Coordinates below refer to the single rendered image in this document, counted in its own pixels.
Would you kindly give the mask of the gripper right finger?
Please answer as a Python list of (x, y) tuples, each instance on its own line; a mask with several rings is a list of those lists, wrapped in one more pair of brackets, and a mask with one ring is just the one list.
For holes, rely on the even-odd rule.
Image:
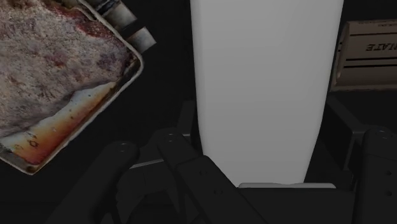
[(397, 224), (397, 134), (326, 99), (320, 136), (355, 192), (352, 224)]

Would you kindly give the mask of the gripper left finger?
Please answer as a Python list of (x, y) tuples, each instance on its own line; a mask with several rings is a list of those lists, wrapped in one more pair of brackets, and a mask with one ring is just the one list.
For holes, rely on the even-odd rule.
[[(181, 218), (187, 219), (190, 200), (205, 224), (258, 224), (254, 207), (209, 157), (191, 146), (195, 113), (195, 102), (186, 101), (178, 126), (155, 132), (150, 142), (176, 182)], [(100, 203), (139, 155), (131, 143), (107, 146), (45, 224), (99, 224), (106, 216), (98, 210)]]

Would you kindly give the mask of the white tapered cylinder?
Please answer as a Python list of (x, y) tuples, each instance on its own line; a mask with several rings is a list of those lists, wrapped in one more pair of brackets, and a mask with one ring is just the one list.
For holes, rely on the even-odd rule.
[(344, 0), (190, 0), (198, 124), (229, 180), (304, 181)]

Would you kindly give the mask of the beige cardboard box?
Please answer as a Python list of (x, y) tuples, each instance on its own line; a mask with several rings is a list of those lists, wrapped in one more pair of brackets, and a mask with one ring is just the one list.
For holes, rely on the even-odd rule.
[(348, 21), (330, 91), (397, 89), (397, 19)]

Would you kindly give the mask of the rusty metal tray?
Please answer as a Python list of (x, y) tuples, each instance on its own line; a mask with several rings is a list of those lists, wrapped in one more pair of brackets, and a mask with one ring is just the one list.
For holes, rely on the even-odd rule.
[(105, 25), (132, 52), (131, 63), (116, 82), (75, 92), (69, 103), (51, 117), (41, 120), (27, 131), (0, 138), (0, 160), (28, 175), (37, 173), (59, 151), (77, 137), (102, 113), (144, 69), (140, 50), (123, 38), (119, 28), (136, 21), (120, 0), (62, 0), (82, 11), (90, 20)]

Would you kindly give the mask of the grey tube with black bands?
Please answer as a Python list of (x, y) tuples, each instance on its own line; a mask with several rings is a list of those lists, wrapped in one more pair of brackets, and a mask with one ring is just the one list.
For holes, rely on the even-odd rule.
[(139, 53), (155, 43), (154, 37), (121, 0), (85, 0)]

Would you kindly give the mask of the raw meat slab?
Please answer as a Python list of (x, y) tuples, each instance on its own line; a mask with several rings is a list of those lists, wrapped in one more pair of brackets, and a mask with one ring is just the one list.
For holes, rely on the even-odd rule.
[(83, 7), (0, 0), (0, 137), (54, 115), (75, 91), (117, 81), (133, 58)]

